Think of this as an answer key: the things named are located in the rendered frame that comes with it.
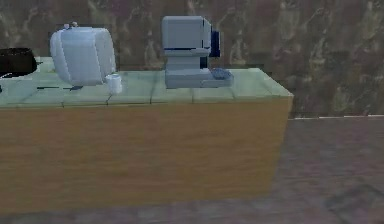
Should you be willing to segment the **white toaster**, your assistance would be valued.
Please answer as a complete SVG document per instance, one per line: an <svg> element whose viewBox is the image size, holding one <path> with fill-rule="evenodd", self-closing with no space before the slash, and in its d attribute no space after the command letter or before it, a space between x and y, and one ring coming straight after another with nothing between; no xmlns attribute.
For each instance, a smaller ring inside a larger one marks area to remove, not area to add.
<svg viewBox="0 0 384 224"><path fill-rule="evenodd" d="M106 28L65 24L50 38L58 77L72 86L95 86L116 71L112 36Z"/></svg>

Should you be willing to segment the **grey coffee machine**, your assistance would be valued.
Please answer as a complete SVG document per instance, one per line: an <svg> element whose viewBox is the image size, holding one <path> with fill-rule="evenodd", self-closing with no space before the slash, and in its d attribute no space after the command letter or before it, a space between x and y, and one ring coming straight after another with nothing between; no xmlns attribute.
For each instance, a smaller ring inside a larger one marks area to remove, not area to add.
<svg viewBox="0 0 384 224"><path fill-rule="evenodd" d="M223 68L208 67L219 58L220 32L202 16L165 16L162 19L165 85L176 88L218 88L232 85L234 76Z"/></svg>

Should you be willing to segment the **small white cup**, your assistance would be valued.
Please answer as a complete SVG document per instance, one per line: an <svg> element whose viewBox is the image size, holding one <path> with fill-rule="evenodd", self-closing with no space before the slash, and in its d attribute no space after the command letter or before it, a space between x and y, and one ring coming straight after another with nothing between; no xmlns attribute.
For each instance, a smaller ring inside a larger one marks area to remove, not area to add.
<svg viewBox="0 0 384 224"><path fill-rule="evenodd" d="M110 94L115 95L122 92L122 79L117 73L106 77L106 84Z"/></svg>

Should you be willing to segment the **black pan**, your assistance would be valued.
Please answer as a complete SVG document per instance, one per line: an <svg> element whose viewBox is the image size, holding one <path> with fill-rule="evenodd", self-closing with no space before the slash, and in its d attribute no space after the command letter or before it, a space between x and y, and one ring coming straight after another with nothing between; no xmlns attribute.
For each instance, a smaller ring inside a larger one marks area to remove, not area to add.
<svg viewBox="0 0 384 224"><path fill-rule="evenodd" d="M29 75L37 70L39 62L30 48L0 49L0 77L13 78Z"/></svg>

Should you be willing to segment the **wooden counter with green top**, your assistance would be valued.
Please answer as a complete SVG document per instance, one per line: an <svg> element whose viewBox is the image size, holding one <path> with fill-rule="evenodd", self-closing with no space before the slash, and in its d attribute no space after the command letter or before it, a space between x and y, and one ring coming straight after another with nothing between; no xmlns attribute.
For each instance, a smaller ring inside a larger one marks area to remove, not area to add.
<svg viewBox="0 0 384 224"><path fill-rule="evenodd" d="M123 90L70 87L48 67L0 80L0 214L268 193L293 96L257 68L229 87L168 89L125 71Z"/></svg>

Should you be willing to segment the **dark flat knife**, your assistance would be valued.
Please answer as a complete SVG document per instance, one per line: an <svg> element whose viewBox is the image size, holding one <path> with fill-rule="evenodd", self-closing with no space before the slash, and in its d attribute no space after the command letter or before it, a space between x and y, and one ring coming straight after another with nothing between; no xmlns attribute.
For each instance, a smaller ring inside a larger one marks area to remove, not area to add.
<svg viewBox="0 0 384 224"><path fill-rule="evenodd" d="M64 89L69 91L75 91L82 89L83 86L72 86L72 87L58 87L58 86L38 86L36 89L43 90L43 89Z"/></svg>

